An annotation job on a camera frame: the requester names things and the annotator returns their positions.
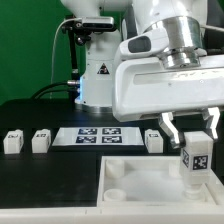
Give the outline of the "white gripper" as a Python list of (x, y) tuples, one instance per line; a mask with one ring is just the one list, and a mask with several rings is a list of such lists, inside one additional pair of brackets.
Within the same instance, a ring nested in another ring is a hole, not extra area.
[(154, 38), (149, 33), (120, 43), (113, 78), (114, 117), (124, 122), (160, 114), (160, 128), (178, 149), (186, 141), (172, 123), (172, 112), (193, 114), (206, 108), (202, 112), (206, 133), (217, 140), (218, 107), (224, 106), (224, 55), (205, 56), (195, 68), (166, 69), (157, 55), (167, 46), (166, 35)]

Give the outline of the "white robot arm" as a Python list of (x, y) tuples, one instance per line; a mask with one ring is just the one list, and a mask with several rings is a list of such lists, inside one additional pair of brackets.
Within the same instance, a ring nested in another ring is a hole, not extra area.
[(61, 0), (86, 48), (76, 97), (85, 111), (121, 121), (156, 118), (174, 147), (187, 141), (172, 123), (200, 114), (217, 136), (224, 109), (224, 12), (217, 0)]

